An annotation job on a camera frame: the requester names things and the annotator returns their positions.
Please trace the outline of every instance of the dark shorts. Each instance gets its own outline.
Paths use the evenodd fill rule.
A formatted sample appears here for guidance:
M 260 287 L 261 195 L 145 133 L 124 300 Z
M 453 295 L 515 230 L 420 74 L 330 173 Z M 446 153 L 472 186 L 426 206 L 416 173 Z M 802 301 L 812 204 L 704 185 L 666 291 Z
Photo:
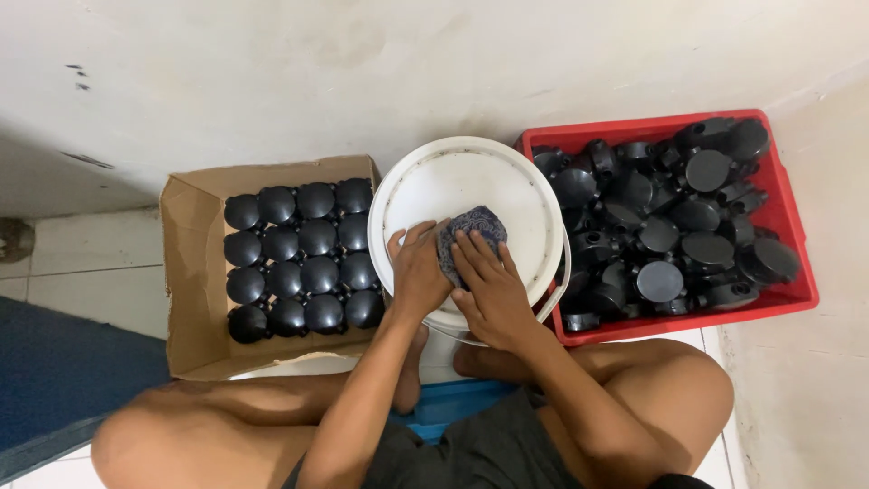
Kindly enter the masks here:
M 541 398 L 518 389 L 456 421 L 437 445 L 387 423 L 362 489 L 582 489 L 534 412 Z M 282 489 L 295 488 L 300 460 Z

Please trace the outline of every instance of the leg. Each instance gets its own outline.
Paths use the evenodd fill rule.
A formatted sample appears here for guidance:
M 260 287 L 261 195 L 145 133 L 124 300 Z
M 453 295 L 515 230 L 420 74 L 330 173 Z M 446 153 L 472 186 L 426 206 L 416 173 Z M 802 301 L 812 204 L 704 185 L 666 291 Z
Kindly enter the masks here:
M 570 353 L 666 447 L 675 472 L 697 470 L 733 409 L 730 378 L 714 360 L 690 345 L 666 339 L 586 345 Z M 491 348 L 463 345 L 454 367 L 470 377 L 533 383 L 519 359 Z M 590 460 L 583 459 L 567 438 L 554 410 L 545 407 L 538 414 L 568 467 L 578 477 L 588 473 L 582 467 Z
M 409 412 L 419 398 L 427 339 L 421 326 L 395 390 L 397 411 Z M 109 489 L 277 489 L 347 377 L 176 381 L 109 417 L 94 437 L 91 459 Z

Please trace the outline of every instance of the hand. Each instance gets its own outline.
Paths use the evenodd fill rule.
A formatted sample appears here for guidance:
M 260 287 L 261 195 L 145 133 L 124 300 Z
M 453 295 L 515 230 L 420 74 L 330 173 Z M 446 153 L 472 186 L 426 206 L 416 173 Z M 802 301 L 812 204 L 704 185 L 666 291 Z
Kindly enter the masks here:
M 449 219 L 437 225 L 434 220 L 419 223 L 407 232 L 404 245 L 399 245 L 398 240 L 405 234 L 402 229 L 386 245 L 395 276 L 393 307 L 416 324 L 443 304 L 453 289 L 437 259 L 437 233 L 447 223 Z
M 529 335 L 548 332 L 528 305 L 525 285 L 507 245 L 498 244 L 502 265 L 479 231 L 471 231 L 470 238 L 458 231 L 455 239 L 455 269 L 471 292 L 455 289 L 452 297 L 471 332 L 486 345 L 511 353 L 526 344 Z

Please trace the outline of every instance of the red plastic crate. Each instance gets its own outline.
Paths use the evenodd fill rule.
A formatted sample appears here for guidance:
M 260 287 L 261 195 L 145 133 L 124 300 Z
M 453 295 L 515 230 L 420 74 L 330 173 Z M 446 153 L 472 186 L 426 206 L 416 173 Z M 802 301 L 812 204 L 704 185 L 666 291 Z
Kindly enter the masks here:
M 793 200 L 791 184 L 787 172 L 779 161 L 773 132 L 766 114 L 759 110 L 722 111 L 684 116 L 654 117 L 591 124 L 560 125 L 529 129 L 516 141 L 516 150 L 528 159 L 534 160 L 531 149 L 534 146 L 559 146 L 566 153 L 577 153 L 596 138 L 611 145 L 632 141 L 658 142 L 672 137 L 679 129 L 710 117 L 736 117 L 737 120 L 757 117 L 763 121 L 771 139 L 770 151 L 760 159 L 760 171 L 751 180 L 759 189 L 769 193 L 769 199 L 752 216 L 755 225 L 765 226 L 779 233 L 782 243 L 791 246 L 799 254 L 803 267 L 799 276 L 791 284 L 774 285 L 765 289 L 760 297 L 745 307 L 732 311 L 700 310 L 685 316 L 665 318 L 640 318 L 617 323 L 608 323 L 600 329 L 566 334 L 561 324 L 561 312 L 556 306 L 551 321 L 547 324 L 555 331 L 555 336 L 566 346 L 600 343 L 618 339 L 639 338 L 665 332 L 676 332 L 711 325 L 738 323 L 752 319 L 769 318 L 789 312 L 804 311 L 818 305 L 818 287 L 815 285 L 812 267 L 806 255 L 806 234 L 799 221 L 796 202 Z

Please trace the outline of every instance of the cardboard box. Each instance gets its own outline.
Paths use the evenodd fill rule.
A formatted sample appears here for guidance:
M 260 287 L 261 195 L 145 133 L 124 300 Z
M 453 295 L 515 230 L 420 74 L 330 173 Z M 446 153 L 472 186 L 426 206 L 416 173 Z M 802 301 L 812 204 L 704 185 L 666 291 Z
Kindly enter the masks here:
M 287 360 L 321 355 L 359 356 L 375 329 L 346 334 L 264 339 L 239 345 L 229 337 L 227 314 L 236 304 L 226 295 L 223 237 L 234 232 L 223 206 L 235 195 L 262 187 L 339 182 L 347 178 L 380 181 L 368 156 L 328 157 L 314 162 L 230 166 L 175 173 L 160 196 L 163 259 L 169 295 L 169 373 L 189 380 L 220 380 Z

